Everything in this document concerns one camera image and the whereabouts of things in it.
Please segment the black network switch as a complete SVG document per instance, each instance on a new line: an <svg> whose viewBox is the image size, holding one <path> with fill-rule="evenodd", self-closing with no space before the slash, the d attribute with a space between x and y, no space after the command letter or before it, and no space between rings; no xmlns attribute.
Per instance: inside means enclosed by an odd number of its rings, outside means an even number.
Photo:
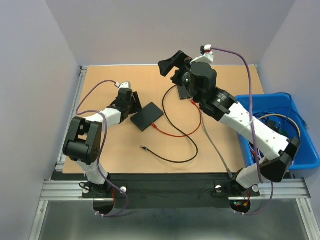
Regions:
<svg viewBox="0 0 320 240"><path fill-rule="evenodd" d="M192 100L192 97L184 86L177 86L177 91L180 100Z"/></svg>

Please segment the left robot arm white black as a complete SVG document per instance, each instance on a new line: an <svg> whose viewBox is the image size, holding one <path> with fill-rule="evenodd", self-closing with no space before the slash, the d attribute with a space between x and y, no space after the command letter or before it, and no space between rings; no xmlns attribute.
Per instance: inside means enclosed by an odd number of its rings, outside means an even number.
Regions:
<svg viewBox="0 0 320 240"><path fill-rule="evenodd" d="M120 88L115 100L102 111L93 111L87 117L75 116L70 122L62 152L76 162L87 177L81 183L84 194L106 197L113 188L110 174L100 163L108 128L122 123L129 115L142 110L139 95L130 88Z"/></svg>

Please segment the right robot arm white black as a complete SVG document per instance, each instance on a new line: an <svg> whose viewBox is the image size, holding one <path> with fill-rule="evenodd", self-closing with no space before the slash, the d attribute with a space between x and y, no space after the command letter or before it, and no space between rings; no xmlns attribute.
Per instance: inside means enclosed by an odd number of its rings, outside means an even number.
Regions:
<svg viewBox="0 0 320 240"><path fill-rule="evenodd" d="M217 87L217 72L211 67L209 52L192 59L179 50L169 59L158 62L165 77L175 68L171 81L184 87L207 116L235 130L263 154L256 163L239 170L230 181L231 192L242 195L264 180L279 183L296 157L300 147L297 137L291 139L277 133L246 110L229 92Z"/></svg>

